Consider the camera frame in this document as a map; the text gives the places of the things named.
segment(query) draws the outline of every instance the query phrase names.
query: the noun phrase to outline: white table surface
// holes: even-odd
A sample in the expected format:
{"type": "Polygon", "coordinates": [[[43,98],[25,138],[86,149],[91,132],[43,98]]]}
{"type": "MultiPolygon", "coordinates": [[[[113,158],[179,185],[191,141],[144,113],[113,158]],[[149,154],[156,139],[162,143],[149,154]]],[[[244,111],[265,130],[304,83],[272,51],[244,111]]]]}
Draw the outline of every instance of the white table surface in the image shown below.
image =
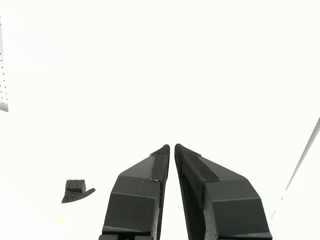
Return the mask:
{"type": "Polygon", "coordinates": [[[272,225],[320,116],[317,1],[0,4],[0,239],[98,239],[118,174],[164,144],[161,239],[187,239],[176,143],[249,179],[272,225]],[[96,192],[61,204],[68,179],[96,192]]]}

